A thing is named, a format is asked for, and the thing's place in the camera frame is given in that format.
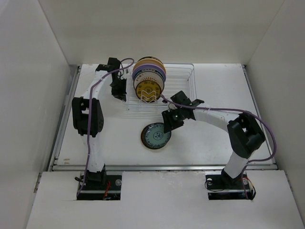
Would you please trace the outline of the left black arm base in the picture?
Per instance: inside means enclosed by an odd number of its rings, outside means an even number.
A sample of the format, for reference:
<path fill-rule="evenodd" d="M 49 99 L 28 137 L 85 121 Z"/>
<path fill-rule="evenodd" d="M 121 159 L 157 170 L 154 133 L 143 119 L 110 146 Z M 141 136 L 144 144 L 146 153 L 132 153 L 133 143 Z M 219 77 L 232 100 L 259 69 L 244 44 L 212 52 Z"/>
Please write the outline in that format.
<path fill-rule="evenodd" d="M 83 175 L 75 177 L 79 182 L 77 200 L 121 200 L 122 175 L 107 175 L 105 183 L 86 181 L 82 190 Z"/>

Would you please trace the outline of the yellow patterned plate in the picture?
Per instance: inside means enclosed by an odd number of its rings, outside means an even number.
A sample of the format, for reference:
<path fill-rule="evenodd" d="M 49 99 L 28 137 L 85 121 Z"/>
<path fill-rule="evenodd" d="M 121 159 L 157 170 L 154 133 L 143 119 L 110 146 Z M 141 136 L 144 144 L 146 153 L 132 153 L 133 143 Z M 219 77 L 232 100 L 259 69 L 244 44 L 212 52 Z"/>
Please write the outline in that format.
<path fill-rule="evenodd" d="M 144 128 L 141 132 L 141 143 L 147 147 L 147 141 L 145 139 L 145 136 L 146 136 L 146 128 Z"/>
<path fill-rule="evenodd" d="M 141 101 L 152 103 L 160 98 L 162 90 L 158 83 L 150 80 L 145 80 L 136 86 L 135 93 Z"/>

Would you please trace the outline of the teal patterned plate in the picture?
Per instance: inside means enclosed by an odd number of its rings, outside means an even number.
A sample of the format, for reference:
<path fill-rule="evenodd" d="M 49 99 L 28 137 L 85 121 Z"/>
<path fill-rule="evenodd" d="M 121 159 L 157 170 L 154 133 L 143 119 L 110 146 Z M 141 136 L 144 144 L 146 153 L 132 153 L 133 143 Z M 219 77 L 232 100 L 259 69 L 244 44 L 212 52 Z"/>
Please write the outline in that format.
<path fill-rule="evenodd" d="M 152 123 L 147 125 L 146 127 L 146 136 L 145 139 L 147 141 L 148 149 L 161 149 L 167 145 L 170 141 L 172 133 L 164 133 L 164 123 Z"/>

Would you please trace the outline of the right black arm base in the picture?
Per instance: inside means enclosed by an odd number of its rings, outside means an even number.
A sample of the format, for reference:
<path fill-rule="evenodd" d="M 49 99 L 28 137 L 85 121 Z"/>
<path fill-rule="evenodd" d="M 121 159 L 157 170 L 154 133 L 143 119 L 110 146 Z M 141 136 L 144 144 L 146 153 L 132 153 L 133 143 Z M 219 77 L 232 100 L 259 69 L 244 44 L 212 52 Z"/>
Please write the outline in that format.
<path fill-rule="evenodd" d="M 256 196 L 256 189 L 246 173 L 235 179 L 221 173 L 206 173 L 204 186 L 209 200 L 253 200 Z"/>

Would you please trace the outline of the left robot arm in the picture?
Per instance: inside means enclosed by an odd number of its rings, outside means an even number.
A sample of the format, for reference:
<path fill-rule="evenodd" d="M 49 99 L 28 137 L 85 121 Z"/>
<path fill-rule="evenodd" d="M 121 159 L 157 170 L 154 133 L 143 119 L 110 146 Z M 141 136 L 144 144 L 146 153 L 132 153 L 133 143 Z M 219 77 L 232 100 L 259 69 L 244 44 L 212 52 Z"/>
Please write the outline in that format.
<path fill-rule="evenodd" d="M 112 78 L 110 83 L 112 96 L 126 101 L 127 80 L 120 73 L 124 69 L 122 61 L 110 57 L 107 64 L 98 65 L 95 77 L 85 93 L 72 100 L 73 127 L 82 137 L 88 151 L 84 175 L 79 179 L 79 190 L 89 185 L 102 189 L 106 185 L 105 163 L 100 144 L 101 131 L 104 126 L 101 107 L 102 92 L 105 91 L 104 83 L 110 76 Z"/>

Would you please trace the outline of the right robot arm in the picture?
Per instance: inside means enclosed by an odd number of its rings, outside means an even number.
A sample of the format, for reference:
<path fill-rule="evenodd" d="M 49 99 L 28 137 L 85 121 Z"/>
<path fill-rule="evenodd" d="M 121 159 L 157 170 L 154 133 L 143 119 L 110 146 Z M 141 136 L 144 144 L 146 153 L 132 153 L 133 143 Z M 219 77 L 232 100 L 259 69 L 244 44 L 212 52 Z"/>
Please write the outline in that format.
<path fill-rule="evenodd" d="M 233 152 L 221 171 L 221 183 L 227 188 L 236 185 L 250 157 L 265 141 L 255 117 L 247 112 L 200 107 L 203 100 L 191 101 L 183 91 L 173 95 L 168 104 L 174 108 L 162 112 L 165 133 L 183 126 L 185 119 L 205 122 L 228 133 Z"/>

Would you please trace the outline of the white orange sunburst plate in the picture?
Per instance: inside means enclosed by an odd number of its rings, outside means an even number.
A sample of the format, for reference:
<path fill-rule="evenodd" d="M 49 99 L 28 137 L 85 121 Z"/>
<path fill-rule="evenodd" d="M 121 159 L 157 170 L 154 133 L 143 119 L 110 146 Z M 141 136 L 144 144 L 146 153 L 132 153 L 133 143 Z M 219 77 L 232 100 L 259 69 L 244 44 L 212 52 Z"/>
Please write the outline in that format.
<path fill-rule="evenodd" d="M 133 81 L 133 87 L 134 89 L 136 89 L 137 85 L 142 82 L 142 81 L 153 81 L 155 83 L 158 83 L 158 85 L 160 86 L 161 90 L 163 91 L 164 89 L 164 80 L 162 79 L 161 76 L 159 76 L 156 73 L 153 72 L 143 72 L 140 73 L 139 75 L 137 75 Z"/>

